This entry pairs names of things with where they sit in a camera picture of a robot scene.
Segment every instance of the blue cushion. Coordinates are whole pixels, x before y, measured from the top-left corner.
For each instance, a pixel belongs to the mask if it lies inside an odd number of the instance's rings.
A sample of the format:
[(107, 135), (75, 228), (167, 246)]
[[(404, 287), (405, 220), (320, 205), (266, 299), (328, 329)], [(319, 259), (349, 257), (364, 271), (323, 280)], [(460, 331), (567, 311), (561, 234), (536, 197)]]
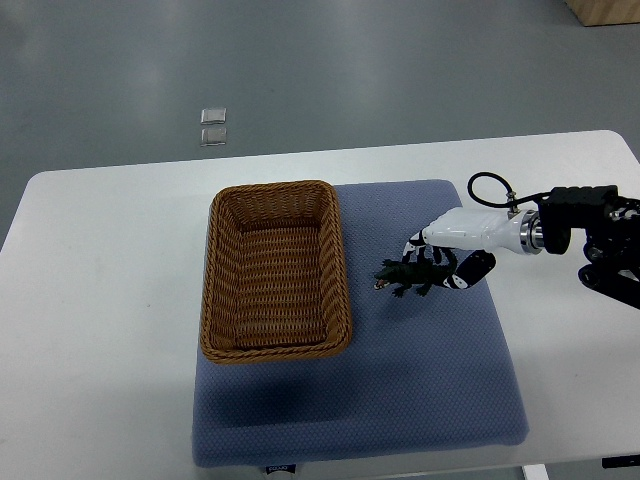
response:
[[(193, 457), (275, 465), (524, 441), (513, 364), (483, 280), (374, 290), (385, 258), (459, 206), (442, 180), (337, 186), (353, 338), (332, 358), (222, 366), (198, 352)], [(456, 252), (459, 258), (468, 252)]]

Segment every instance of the wicker basket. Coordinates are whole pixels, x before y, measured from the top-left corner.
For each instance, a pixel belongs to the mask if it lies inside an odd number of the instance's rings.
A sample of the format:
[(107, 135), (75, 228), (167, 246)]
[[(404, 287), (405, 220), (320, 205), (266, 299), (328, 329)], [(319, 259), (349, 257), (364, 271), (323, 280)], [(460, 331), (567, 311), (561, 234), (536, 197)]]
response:
[(204, 355), (222, 364), (318, 358), (350, 339), (335, 189), (308, 180), (218, 193), (202, 296)]

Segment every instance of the basket rim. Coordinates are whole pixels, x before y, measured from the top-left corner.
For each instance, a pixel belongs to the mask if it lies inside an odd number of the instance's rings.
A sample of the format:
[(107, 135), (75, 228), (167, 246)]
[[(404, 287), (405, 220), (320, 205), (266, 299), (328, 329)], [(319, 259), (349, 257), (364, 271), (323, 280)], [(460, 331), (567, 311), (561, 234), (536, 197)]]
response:
[[(333, 229), (334, 235), (337, 235), (339, 241), (332, 242), (331, 249), (332, 254), (332, 269), (340, 270), (338, 274), (338, 281), (341, 285), (338, 287), (338, 291), (342, 292), (339, 296), (338, 305), (339, 312), (334, 318), (335, 321), (329, 322), (327, 325), (332, 326), (332, 329), (337, 335), (333, 340), (325, 340), (320, 343), (314, 344), (300, 344), (300, 345), (280, 345), (264, 348), (248, 348), (248, 349), (220, 349), (213, 345), (213, 329), (215, 325), (215, 319), (211, 318), (211, 315), (207, 314), (206, 306), (207, 301), (211, 302), (213, 296), (213, 281), (209, 278), (207, 266), (210, 262), (215, 260), (215, 256), (218, 252), (217, 239), (215, 238), (215, 231), (217, 226), (217, 219), (220, 215), (220, 209), (223, 206), (224, 200), (229, 195), (235, 195), (238, 193), (251, 194), (264, 193), (264, 192), (282, 192), (286, 193), (291, 188), (304, 189), (304, 188), (320, 188), (322, 193), (329, 195), (328, 211), (331, 215), (326, 217), (326, 224), (329, 228)], [(276, 360), (292, 360), (302, 358), (321, 358), (330, 355), (335, 355), (344, 350), (352, 336), (352, 318), (351, 318), (351, 305), (349, 301), (348, 282), (346, 276), (346, 261), (344, 255), (344, 243), (342, 241), (342, 225), (340, 220), (340, 209), (338, 204), (338, 197), (335, 188), (325, 182), (324, 180), (299, 180), (289, 182), (273, 182), (263, 184), (250, 184), (250, 185), (238, 185), (225, 187), (215, 195), (209, 215), (209, 230), (207, 232), (207, 251), (205, 255), (205, 270), (203, 275), (203, 292), (202, 292), (202, 308), (200, 319), (200, 349), (204, 356), (215, 363), (219, 364), (236, 364), (236, 363), (257, 363), (262, 361), (276, 361)]]

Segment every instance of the label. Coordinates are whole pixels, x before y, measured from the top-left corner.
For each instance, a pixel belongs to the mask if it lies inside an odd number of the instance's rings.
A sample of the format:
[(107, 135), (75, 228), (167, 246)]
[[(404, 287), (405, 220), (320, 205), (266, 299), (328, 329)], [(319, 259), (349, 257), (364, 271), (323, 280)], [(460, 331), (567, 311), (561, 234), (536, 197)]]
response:
[(296, 466), (295, 464), (293, 465), (273, 465), (271, 467), (266, 467), (265, 471), (267, 473), (267, 475), (273, 473), (273, 472), (289, 472), (289, 473), (296, 473)]

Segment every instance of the black cable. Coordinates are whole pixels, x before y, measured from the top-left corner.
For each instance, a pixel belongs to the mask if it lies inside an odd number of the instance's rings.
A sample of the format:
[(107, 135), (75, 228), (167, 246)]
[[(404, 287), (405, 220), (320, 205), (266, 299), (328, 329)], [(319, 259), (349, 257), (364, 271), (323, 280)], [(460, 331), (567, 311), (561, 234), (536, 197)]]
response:
[(500, 175), (497, 175), (497, 174), (492, 173), (492, 172), (478, 172), (478, 173), (476, 173), (474, 176), (472, 176), (469, 179), (469, 182), (467, 183), (467, 192), (469, 193), (469, 196), (471, 198), (473, 198), (480, 205), (484, 205), (485, 207), (511, 208), (511, 207), (515, 207), (516, 205), (520, 205), (521, 203), (530, 202), (530, 201), (538, 203), (544, 197), (548, 197), (551, 194), (551, 192), (536, 193), (535, 195), (529, 195), (528, 197), (519, 198), (517, 200), (511, 200), (510, 202), (505, 202), (505, 203), (488, 202), (487, 200), (483, 200), (482, 198), (478, 197), (473, 192), (473, 182), (475, 182), (478, 178), (481, 178), (481, 177), (489, 177), (489, 178), (493, 178), (494, 180), (498, 180), (504, 186), (504, 188), (507, 189), (507, 194), (514, 193), (514, 192), (513, 192), (513, 189), (511, 188), (511, 185), (509, 185), (509, 182), (507, 182)]

